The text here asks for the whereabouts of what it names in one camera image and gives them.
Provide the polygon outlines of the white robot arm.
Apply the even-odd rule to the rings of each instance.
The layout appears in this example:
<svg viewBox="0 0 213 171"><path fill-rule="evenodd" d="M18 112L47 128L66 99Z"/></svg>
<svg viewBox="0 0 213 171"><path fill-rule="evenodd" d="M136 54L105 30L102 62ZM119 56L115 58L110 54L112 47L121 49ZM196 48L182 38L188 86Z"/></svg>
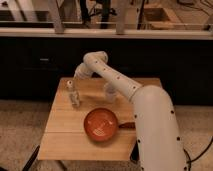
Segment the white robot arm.
<svg viewBox="0 0 213 171"><path fill-rule="evenodd" d="M142 171L184 171L187 167L172 100L156 85L142 85L107 65L104 51L89 52L75 77L99 74L133 104Z"/></svg>

